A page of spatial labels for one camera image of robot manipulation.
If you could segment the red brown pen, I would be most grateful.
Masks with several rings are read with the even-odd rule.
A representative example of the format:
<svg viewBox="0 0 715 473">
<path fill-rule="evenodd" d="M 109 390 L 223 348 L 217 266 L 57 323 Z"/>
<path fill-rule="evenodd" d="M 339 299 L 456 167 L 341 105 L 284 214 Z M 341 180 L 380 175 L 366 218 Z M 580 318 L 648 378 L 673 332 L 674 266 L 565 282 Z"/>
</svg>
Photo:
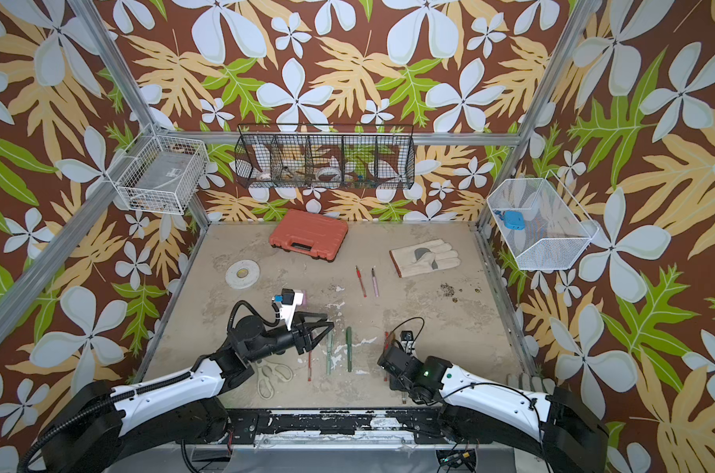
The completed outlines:
<svg viewBox="0 0 715 473">
<path fill-rule="evenodd" d="M 387 350 L 387 347 L 391 344 L 391 334 L 389 331 L 384 332 L 384 337 L 383 337 L 383 346 L 382 346 L 382 352 L 385 352 Z M 388 382 L 388 374 L 386 370 L 383 370 L 384 372 L 384 378 L 383 380 L 385 382 Z"/>
</svg>

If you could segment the red gel pen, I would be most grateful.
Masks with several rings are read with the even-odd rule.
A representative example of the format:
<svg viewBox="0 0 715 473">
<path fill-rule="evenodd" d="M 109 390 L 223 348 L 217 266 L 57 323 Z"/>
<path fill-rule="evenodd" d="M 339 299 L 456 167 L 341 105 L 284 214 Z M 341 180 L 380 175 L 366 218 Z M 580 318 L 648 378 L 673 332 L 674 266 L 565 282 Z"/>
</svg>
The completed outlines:
<svg viewBox="0 0 715 473">
<path fill-rule="evenodd" d="M 367 298 L 367 289 L 365 289 L 365 282 L 363 281 L 363 276 L 361 276 L 361 269 L 356 265 L 357 279 L 359 280 L 359 287 L 361 287 L 361 293 L 364 298 Z"/>
</svg>

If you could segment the pink marker pen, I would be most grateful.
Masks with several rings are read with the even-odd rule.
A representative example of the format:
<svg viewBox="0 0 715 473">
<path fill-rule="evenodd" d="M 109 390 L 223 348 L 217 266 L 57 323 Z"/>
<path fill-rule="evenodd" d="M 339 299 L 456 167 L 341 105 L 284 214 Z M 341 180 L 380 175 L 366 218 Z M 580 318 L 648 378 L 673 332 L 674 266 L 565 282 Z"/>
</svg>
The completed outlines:
<svg viewBox="0 0 715 473">
<path fill-rule="evenodd" d="M 379 298 L 380 292 L 379 292 L 379 285 L 378 285 L 375 267 L 371 267 L 371 283 L 372 283 L 372 287 L 373 287 L 374 296 L 376 298 Z"/>
</svg>

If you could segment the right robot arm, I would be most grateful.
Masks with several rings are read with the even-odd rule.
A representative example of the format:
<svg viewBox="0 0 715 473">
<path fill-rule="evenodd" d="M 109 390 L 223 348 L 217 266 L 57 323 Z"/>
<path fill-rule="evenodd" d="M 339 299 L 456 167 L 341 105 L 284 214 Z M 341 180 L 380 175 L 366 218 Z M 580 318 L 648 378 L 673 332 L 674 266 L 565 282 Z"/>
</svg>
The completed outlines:
<svg viewBox="0 0 715 473">
<path fill-rule="evenodd" d="M 456 443 L 501 443 L 542 458 L 554 472 L 603 472 L 609 430 L 570 391 L 522 390 L 480 378 L 448 360 L 420 361 L 397 345 L 377 364 L 416 404 L 440 407 L 438 422 Z"/>
</svg>

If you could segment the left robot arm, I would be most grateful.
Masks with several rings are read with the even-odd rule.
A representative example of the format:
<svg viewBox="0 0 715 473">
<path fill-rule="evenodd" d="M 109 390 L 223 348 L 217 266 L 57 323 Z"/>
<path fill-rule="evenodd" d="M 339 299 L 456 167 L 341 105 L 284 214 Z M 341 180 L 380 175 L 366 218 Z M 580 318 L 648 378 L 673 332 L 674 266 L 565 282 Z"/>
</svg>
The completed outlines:
<svg viewBox="0 0 715 473">
<path fill-rule="evenodd" d="M 227 410 L 219 395 L 244 384 L 254 365 L 294 348 L 304 354 L 334 328 L 326 315 L 301 313 L 290 325 L 231 317 L 227 337 L 212 354 L 151 382 L 81 390 L 21 455 L 18 471 L 39 459 L 47 472 L 102 472 L 117 461 L 171 441 L 223 437 Z"/>
</svg>

